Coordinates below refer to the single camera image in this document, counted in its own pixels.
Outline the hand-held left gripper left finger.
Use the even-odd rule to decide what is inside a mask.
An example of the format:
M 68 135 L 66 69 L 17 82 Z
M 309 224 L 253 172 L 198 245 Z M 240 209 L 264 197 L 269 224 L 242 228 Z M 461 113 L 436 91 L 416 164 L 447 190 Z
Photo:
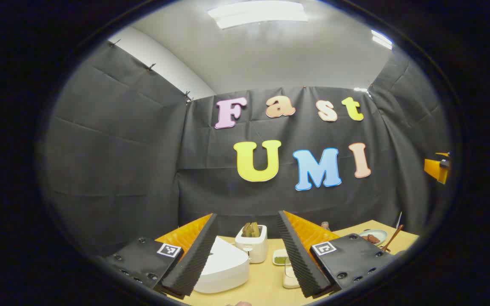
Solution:
M 217 232 L 217 214 L 210 213 L 159 238 L 136 238 L 105 262 L 150 290 L 183 299 L 198 282 Z

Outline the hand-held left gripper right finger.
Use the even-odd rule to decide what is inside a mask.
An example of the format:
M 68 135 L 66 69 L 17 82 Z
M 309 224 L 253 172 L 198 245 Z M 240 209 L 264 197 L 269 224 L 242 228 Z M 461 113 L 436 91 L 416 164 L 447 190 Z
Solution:
M 279 211 L 277 227 L 306 298 L 362 283 L 393 261 L 359 234 L 339 236 L 288 211 Z

